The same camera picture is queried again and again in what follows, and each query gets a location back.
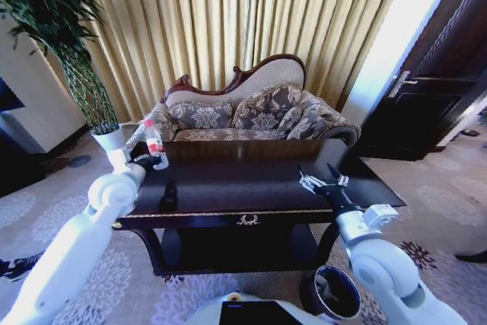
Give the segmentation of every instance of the dark wooden table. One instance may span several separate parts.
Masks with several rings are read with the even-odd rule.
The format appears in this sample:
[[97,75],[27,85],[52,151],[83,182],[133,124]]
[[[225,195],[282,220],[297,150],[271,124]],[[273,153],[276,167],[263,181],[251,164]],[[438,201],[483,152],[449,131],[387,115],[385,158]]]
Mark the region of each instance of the dark wooden table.
[[[113,224],[145,243],[156,276],[204,272],[316,269],[338,231],[317,245],[309,223],[333,222],[329,203],[299,184],[307,173],[331,178],[326,163],[350,176],[347,193],[368,207],[405,206],[338,139],[166,142],[169,168],[151,172],[136,208]],[[143,144],[133,155],[142,152]],[[165,228],[159,242],[154,228]]]

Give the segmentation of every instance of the door handle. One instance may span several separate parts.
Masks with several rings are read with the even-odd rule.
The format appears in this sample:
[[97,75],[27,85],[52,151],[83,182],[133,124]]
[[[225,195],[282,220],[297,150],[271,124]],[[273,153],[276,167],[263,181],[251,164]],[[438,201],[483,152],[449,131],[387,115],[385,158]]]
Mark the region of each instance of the door handle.
[[387,95],[389,98],[394,98],[404,84],[418,84],[417,80],[407,80],[409,74],[411,74],[409,70],[405,70],[401,73],[401,76],[399,76],[395,85],[390,90],[389,95]]

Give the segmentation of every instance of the sofa armrest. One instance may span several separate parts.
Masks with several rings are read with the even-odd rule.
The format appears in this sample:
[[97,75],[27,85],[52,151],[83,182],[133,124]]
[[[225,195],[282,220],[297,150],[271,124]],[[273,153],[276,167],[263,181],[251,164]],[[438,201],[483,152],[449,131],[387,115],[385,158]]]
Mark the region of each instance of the sofa armrest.
[[342,139],[352,147],[360,136],[360,128],[312,94],[304,96],[301,120],[289,132],[288,139]]
[[[154,122],[154,126],[161,132],[162,141],[173,141],[179,126],[167,112],[165,104],[156,104],[144,119],[151,119]],[[137,142],[140,141],[145,141],[144,123],[140,123],[137,130],[130,136],[130,139],[125,143],[125,149],[131,152],[135,145],[137,145]]]

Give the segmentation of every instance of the patterned carpet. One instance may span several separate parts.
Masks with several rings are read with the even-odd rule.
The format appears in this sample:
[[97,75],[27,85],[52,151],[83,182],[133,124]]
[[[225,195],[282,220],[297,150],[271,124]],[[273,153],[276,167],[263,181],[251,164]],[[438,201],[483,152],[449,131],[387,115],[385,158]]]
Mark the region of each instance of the patterned carpet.
[[[441,153],[417,162],[367,159],[367,164],[408,203],[387,239],[414,259],[429,288],[471,325],[487,323],[487,265],[463,263],[454,253],[487,248],[487,129],[477,138],[459,136]],[[45,180],[0,199],[0,258],[12,260],[45,249],[56,232],[87,204],[86,192],[110,165],[84,135],[51,163],[60,169]],[[317,237],[324,225],[313,225]],[[347,270],[336,245],[330,264]],[[301,306],[301,272],[171,276],[157,278],[142,242],[116,232],[84,291],[56,324],[179,324],[205,301],[234,290]],[[21,281],[0,279],[0,318]],[[361,317],[353,323],[382,324],[385,317],[362,290]]]

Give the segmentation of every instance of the floral upholstered sofa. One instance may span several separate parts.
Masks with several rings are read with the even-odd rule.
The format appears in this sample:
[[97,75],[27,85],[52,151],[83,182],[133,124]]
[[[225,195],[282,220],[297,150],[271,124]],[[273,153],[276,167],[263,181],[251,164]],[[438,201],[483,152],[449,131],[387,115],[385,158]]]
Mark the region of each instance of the floral upholstered sofa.
[[[326,102],[304,91],[303,62],[276,55],[249,71],[234,67],[232,82],[221,91],[201,91],[184,75],[146,117],[164,141],[342,139],[356,143],[360,129]],[[145,138],[141,124],[126,144]]]

